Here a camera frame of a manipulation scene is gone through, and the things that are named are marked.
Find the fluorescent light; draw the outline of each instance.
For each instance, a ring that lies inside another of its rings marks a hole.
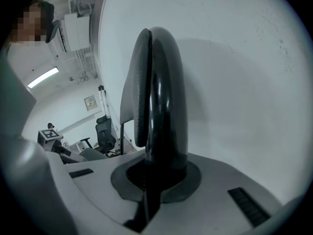
[[[58,68],[54,67],[52,70],[47,71],[45,74],[41,75],[40,77],[36,78],[32,81],[28,87],[33,88],[35,85],[39,84],[41,81],[45,80],[46,78],[52,76],[53,74],[59,72]]]

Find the vent slot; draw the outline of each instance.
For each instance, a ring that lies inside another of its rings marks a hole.
[[[74,171],[74,172],[70,172],[69,175],[71,178],[77,178],[77,177],[81,177],[87,174],[93,173],[93,170],[91,169],[84,169],[84,170],[78,170],[78,171]]]
[[[270,218],[270,215],[241,187],[227,191],[253,227]]]

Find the black vent grille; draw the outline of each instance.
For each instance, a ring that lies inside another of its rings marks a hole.
[[[142,160],[126,171],[126,176],[135,186],[146,190],[146,173],[145,173],[145,161]]]
[[[78,170],[78,171],[74,171],[74,172],[70,172],[69,175],[71,178],[77,178],[77,177],[81,177],[87,174],[93,173],[93,170],[91,169],[84,169],[84,170]]]
[[[253,227],[257,227],[270,218],[270,215],[243,188],[231,189],[228,193]]]

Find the black office chair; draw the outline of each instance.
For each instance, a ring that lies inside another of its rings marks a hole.
[[[95,150],[101,152],[102,154],[108,154],[114,149],[116,139],[112,136],[111,133],[112,119],[108,118],[106,115],[104,117],[97,119],[96,132],[98,137],[99,147],[94,148]],[[81,142],[85,141],[87,145],[92,148],[91,144],[88,141],[89,138],[80,140]]]

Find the dark hair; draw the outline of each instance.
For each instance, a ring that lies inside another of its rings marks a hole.
[[[24,13],[29,12],[30,7],[32,6],[40,8],[40,11],[41,11],[40,34],[38,33],[37,35],[35,35],[35,41],[40,41],[42,35],[45,35],[45,34],[49,35],[52,30],[51,27],[52,27],[52,21],[53,21],[54,6],[48,2],[33,0],[28,6],[20,10],[16,15],[15,20],[12,23],[12,30],[17,30],[19,28],[18,25],[23,23]],[[14,36],[12,35],[12,33],[10,35],[10,41],[17,42],[17,40],[14,39]]]
[[[54,125],[52,123],[48,123],[48,129],[50,129],[51,127],[54,128]]]

